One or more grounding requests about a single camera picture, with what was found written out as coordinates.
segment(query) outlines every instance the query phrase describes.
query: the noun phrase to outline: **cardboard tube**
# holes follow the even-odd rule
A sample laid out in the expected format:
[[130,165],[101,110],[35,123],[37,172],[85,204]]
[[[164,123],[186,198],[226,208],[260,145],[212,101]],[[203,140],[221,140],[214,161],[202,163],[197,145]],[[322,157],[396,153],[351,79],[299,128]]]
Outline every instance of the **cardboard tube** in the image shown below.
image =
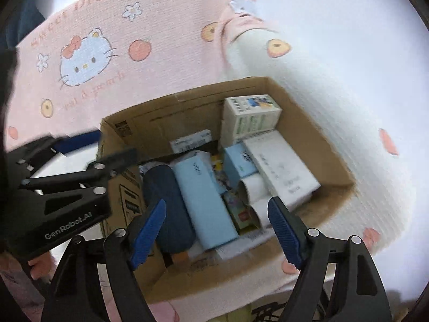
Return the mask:
[[266,229],[271,226],[268,219],[268,201],[271,195],[261,198],[259,201],[250,205],[249,213],[255,226],[259,229]]
[[270,195],[265,186],[265,181],[259,173],[241,179],[237,186],[237,192],[245,205],[251,205]]

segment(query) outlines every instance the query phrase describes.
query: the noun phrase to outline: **white flower print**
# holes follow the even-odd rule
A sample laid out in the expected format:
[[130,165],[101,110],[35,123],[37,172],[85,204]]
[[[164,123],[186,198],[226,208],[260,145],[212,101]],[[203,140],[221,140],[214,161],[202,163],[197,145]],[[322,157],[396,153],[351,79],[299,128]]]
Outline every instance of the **white flower print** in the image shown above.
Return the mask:
[[128,18],[130,22],[136,18],[136,16],[139,16],[142,14],[142,11],[140,9],[140,2],[136,2],[132,6],[128,5],[125,7],[125,11],[122,14],[122,17]]
[[37,62],[37,67],[39,68],[39,72],[42,72],[43,69],[47,69],[48,68],[48,59],[49,56],[47,54],[43,55],[41,53],[39,53],[38,57],[39,61]]

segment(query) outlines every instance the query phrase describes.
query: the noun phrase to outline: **red bow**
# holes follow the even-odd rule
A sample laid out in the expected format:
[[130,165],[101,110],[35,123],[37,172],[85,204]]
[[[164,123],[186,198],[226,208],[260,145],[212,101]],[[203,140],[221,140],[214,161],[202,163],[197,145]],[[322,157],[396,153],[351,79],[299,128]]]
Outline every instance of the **red bow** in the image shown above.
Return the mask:
[[75,50],[78,50],[82,44],[82,40],[79,36],[73,36],[72,40],[70,41],[70,44],[64,47],[61,54],[64,58],[70,59],[73,57],[73,52]]

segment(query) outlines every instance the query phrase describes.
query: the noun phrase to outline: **hello kitty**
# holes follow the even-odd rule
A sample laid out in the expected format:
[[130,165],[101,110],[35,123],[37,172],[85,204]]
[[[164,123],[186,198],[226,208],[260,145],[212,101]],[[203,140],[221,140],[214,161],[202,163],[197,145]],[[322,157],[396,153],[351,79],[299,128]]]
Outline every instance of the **hello kitty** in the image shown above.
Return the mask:
[[100,74],[112,57],[118,57],[112,54],[115,49],[98,28],[84,38],[73,36],[70,44],[61,50],[63,85],[79,86]]
[[235,13],[246,13],[257,17],[256,0],[231,0],[230,6]]

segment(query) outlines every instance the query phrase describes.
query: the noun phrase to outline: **silver screw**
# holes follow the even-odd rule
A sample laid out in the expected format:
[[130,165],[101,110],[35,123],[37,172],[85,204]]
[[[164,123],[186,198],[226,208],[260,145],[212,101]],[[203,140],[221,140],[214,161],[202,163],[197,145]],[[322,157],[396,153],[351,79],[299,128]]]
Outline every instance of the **silver screw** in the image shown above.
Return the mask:
[[359,236],[351,236],[351,242],[358,245],[362,242],[362,239]]
[[78,245],[78,244],[80,244],[80,242],[82,242],[82,238],[80,236],[76,236],[76,237],[72,238],[72,243],[74,245]]
[[317,237],[320,235],[320,232],[318,229],[311,228],[311,229],[308,229],[308,234],[312,237]]
[[125,229],[116,229],[115,231],[113,231],[113,234],[116,236],[116,237],[122,237],[122,236],[125,236],[125,234],[126,234],[127,232],[125,231]]
[[103,170],[103,169],[105,169],[105,165],[104,164],[102,164],[102,163],[96,163],[96,164],[94,164],[94,168],[96,169],[96,170]]
[[95,195],[103,195],[106,192],[106,188],[103,186],[97,186],[94,190],[93,190]]

